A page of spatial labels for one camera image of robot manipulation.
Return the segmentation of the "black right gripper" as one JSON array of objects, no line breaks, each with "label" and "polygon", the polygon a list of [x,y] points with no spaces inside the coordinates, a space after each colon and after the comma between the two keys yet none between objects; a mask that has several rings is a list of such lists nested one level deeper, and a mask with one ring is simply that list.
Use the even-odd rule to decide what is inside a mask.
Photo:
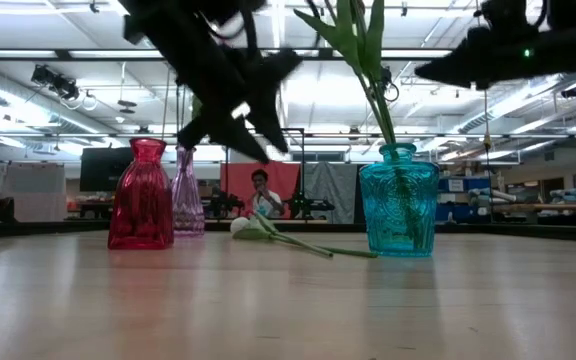
[{"label": "black right gripper", "polygon": [[[475,57],[477,48],[478,64],[467,63]],[[478,74],[478,88],[488,89],[500,81],[550,74],[550,54],[549,32],[471,27],[453,51],[418,66],[415,73],[420,78],[463,88],[476,84]]]}]

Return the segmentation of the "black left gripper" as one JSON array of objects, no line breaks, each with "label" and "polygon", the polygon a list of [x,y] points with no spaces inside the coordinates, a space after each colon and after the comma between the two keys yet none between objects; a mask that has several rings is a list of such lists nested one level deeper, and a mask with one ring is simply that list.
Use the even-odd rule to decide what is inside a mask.
[{"label": "black left gripper", "polygon": [[[250,72],[250,66],[257,60]],[[288,149],[277,114],[276,97],[282,82],[303,61],[294,50],[281,49],[261,58],[258,48],[174,47],[167,51],[167,61],[176,71],[179,82],[188,85],[204,105],[221,107],[230,114],[247,103],[248,121],[255,130],[276,149]],[[177,133],[177,142],[191,149],[204,137],[256,161],[269,160],[245,126],[234,119],[212,120],[200,115]]]}]

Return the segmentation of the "red artificial tulip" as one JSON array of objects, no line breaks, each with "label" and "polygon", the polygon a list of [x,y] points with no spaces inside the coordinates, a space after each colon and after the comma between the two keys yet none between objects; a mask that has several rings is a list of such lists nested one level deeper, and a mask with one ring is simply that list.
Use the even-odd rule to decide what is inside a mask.
[{"label": "red artificial tulip", "polygon": [[359,61],[357,78],[384,139],[382,146],[398,143],[390,112],[380,88],[382,38],[385,26],[384,0],[373,0],[369,18],[365,17],[362,0],[349,0],[349,3],[357,37]]},{"label": "red artificial tulip", "polygon": [[336,5],[326,5],[330,11],[332,22],[323,20],[297,10],[295,14],[310,26],[316,33],[337,51],[343,60],[351,67],[355,76],[359,65],[357,56],[356,28],[352,22],[352,12],[349,0],[336,0]]}]

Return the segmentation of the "purple slim glass vase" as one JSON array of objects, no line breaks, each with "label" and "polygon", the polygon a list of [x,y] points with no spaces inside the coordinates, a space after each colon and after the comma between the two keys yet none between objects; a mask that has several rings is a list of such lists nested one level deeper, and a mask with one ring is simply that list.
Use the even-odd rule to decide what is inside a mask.
[{"label": "purple slim glass vase", "polygon": [[176,174],[172,179],[172,220],[176,237],[199,237],[204,234],[205,215],[198,181],[194,173],[195,149],[176,148]]}]

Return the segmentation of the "white artificial tulip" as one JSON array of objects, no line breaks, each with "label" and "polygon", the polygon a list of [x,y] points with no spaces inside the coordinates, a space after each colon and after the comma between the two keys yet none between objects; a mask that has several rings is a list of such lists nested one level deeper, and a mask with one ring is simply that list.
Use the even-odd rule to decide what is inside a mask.
[{"label": "white artificial tulip", "polygon": [[333,257],[333,253],[329,250],[283,235],[269,219],[258,213],[251,218],[234,219],[230,225],[230,232],[235,240],[278,241],[301,247],[324,257]]},{"label": "white artificial tulip", "polygon": [[378,257],[376,253],[370,251],[317,246],[285,235],[281,233],[269,219],[259,213],[254,213],[251,218],[239,217],[234,219],[230,225],[230,233],[234,240],[281,242],[300,247],[327,258],[332,258],[336,254],[362,258]]}]

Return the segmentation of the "red ribbed glass vase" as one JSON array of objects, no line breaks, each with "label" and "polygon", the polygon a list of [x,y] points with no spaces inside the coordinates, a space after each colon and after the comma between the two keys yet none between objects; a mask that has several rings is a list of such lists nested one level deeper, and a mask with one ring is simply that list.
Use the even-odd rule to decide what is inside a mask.
[{"label": "red ribbed glass vase", "polygon": [[172,190],[161,160],[166,143],[130,140],[133,161],[118,181],[107,247],[110,250],[161,250],[174,243]]}]

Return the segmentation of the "blue embossed glass vase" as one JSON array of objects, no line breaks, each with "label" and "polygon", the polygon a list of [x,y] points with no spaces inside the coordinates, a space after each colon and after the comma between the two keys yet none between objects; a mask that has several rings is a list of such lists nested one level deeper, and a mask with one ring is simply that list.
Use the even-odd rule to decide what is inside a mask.
[{"label": "blue embossed glass vase", "polygon": [[369,248],[380,255],[433,252],[439,167],[415,161],[415,152],[410,143],[386,144],[382,161],[359,170]]}]

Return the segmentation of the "red cloth backdrop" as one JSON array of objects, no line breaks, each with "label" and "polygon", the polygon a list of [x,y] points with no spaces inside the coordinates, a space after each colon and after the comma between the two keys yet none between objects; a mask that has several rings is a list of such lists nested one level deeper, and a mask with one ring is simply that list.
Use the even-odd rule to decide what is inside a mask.
[{"label": "red cloth backdrop", "polygon": [[283,162],[271,161],[269,164],[255,163],[229,163],[222,164],[220,169],[221,189],[240,198],[244,204],[243,214],[255,212],[252,208],[252,197],[255,193],[251,174],[258,169],[263,169],[268,174],[268,188],[277,193],[284,205],[285,213],[280,218],[289,215],[288,207],[285,203],[290,199],[297,186],[299,166]]}]

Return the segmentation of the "person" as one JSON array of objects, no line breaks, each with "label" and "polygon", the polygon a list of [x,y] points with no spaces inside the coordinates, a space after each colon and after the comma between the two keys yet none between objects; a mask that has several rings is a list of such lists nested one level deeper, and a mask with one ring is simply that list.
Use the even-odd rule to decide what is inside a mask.
[{"label": "person", "polygon": [[268,188],[268,174],[263,169],[251,174],[255,193],[252,197],[252,208],[267,218],[280,218],[285,208],[280,196]]}]

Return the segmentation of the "grey cloth backdrop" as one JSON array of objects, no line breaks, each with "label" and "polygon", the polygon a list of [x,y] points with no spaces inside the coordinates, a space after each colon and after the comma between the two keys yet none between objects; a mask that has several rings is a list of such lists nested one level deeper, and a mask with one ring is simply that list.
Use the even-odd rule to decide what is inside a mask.
[{"label": "grey cloth backdrop", "polygon": [[304,167],[304,190],[308,199],[327,200],[334,210],[313,210],[314,217],[325,216],[329,223],[353,224],[356,210],[358,166],[318,162]]}]

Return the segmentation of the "blue storage bins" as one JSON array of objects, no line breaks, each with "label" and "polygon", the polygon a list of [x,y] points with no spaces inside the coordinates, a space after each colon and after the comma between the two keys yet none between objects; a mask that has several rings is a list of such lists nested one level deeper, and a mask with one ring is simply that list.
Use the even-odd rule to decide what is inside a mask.
[{"label": "blue storage bins", "polygon": [[485,221],[480,215],[476,190],[490,186],[488,177],[446,176],[439,179],[436,218],[437,223],[467,223]]}]

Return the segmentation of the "wooden workbench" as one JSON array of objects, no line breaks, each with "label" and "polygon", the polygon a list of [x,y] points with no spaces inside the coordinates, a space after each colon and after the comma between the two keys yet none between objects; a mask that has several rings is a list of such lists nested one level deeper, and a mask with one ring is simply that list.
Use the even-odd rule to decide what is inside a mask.
[{"label": "wooden workbench", "polygon": [[502,204],[494,205],[493,212],[514,213],[514,212],[539,212],[544,210],[552,211],[576,211],[575,204]]}]

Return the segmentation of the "black crossbar with light strips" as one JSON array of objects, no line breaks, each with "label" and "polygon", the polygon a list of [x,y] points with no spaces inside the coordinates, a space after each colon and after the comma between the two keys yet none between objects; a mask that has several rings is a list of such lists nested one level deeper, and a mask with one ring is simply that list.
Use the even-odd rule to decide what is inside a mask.
[{"label": "black crossbar with light strips", "polygon": [[[443,48],[386,48],[381,51],[385,61],[429,61],[448,55]],[[163,61],[155,49],[0,49],[0,61]]]}]

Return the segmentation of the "white panel board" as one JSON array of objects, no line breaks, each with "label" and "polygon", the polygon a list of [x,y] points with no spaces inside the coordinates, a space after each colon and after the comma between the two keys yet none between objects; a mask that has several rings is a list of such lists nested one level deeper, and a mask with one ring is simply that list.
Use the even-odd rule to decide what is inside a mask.
[{"label": "white panel board", "polygon": [[14,199],[17,222],[61,222],[67,216],[63,165],[0,162],[0,199]]}]

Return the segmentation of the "black table edge rail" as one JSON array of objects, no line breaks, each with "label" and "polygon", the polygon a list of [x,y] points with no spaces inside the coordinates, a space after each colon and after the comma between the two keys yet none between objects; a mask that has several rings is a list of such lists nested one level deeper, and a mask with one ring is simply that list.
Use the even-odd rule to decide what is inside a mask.
[{"label": "black table edge rail", "polygon": [[[278,221],[275,226],[282,232],[306,233],[359,233],[364,224],[329,224],[314,221]],[[0,237],[39,234],[102,231],[110,228],[109,221],[67,220],[62,222],[1,223]],[[576,226],[527,225],[527,224],[438,224],[436,234],[494,234],[517,237],[544,238],[576,241]]]}]

